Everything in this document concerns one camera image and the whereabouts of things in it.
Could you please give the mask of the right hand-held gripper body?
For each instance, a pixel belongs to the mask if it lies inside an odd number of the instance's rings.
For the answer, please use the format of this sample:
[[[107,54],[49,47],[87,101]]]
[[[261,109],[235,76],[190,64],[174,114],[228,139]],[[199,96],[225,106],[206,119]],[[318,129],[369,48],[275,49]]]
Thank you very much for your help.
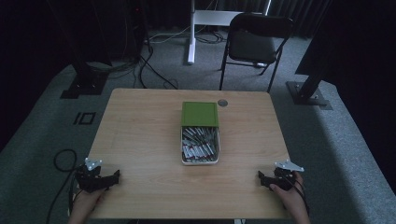
[[[298,183],[300,186],[302,185],[299,181],[296,180],[296,178],[293,176],[293,173],[303,172],[304,167],[299,166],[290,160],[276,161],[274,163],[274,166],[274,185],[277,185],[283,190],[290,190],[294,188],[296,183]]]

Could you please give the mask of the white desk frame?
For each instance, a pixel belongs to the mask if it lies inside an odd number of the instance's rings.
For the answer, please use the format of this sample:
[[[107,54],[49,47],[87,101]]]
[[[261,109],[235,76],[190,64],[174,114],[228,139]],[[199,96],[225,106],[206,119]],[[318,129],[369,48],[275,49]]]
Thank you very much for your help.
[[[229,26],[231,20],[238,14],[240,14],[240,11],[196,9],[195,0],[191,0],[190,42],[187,63],[194,64],[195,62],[196,25]]]

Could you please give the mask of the black folding chair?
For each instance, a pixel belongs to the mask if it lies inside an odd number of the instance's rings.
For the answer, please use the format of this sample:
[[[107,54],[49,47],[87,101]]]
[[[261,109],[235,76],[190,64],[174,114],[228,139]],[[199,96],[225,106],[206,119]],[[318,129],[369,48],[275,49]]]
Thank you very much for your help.
[[[230,23],[220,67],[219,90],[222,90],[227,64],[253,67],[263,63],[262,76],[274,64],[267,91],[271,90],[284,45],[290,39],[294,22],[288,17],[264,16],[257,13],[237,14]]]

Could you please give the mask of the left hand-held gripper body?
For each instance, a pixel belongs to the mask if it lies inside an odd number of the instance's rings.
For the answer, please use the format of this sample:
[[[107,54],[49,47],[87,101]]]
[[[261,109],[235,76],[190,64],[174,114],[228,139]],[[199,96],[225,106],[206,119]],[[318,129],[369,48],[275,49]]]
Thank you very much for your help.
[[[89,193],[99,189],[106,189],[103,179],[100,176],[102,163],[102,160],[86,158],[84,163],[77,168],[75,179],[80,189]]]

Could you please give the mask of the green box lid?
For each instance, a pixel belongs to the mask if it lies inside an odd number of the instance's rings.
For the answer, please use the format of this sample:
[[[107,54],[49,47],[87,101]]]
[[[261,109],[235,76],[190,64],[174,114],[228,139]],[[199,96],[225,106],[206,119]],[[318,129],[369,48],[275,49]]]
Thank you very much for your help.
[[[209,102],[183,102],[181,125],[184,127],[218,127],[217,104]]]

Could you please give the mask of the person's right hand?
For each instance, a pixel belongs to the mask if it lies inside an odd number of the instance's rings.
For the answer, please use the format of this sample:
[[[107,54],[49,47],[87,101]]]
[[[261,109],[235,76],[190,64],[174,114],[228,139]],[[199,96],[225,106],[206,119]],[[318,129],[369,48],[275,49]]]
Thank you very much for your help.
[[[299,173],[294,172],[293,176],[301,184],[304,183],[303,178]],[[303,199],[303,187],[298,183],[296,183],[294,188],[290,190],[283,190],[274,184],[270,185],[270,189],[280,198],[286,209],[291,214],[307,213]]]

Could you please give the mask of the person's left hand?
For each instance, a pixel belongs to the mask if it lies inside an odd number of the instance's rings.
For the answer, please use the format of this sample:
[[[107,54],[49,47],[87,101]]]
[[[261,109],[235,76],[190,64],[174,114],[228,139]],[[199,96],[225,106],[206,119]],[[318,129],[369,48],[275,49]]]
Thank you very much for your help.
[[[99,189],[93,192],[82,190],[73,202],[71,211],[72,217],[86,217],[94,209],[94,207],[101,201],[105,193],[105,189]]]

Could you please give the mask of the black metal stand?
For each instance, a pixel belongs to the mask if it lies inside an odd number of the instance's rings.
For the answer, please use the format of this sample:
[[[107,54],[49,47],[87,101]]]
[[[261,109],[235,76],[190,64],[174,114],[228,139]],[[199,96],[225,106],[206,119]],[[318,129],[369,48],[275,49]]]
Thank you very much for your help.
[[[332,108],[318,89],[320,81],[324,78],[326,54],[328,52],[321,24],[326,19],[331,4],[332,0],[324,0],[324,8],[320,11],[321,17],[318,19],[318,28],[295,71],[296,75],[305,75],[306,80],[304,82],[288,81],[286,83],[296,105],[318,105],[322,108]]]
[[[69,48],[69,58],[76,71],[76,76],[67,90],[61,94],[62,99],[77,99],[80,95],[101,95],[106,85],[108,72],[94,71],[83,59],[82,52],[66,16],[61,11],[60,0],[46,0],[51,12],[58,22]]]

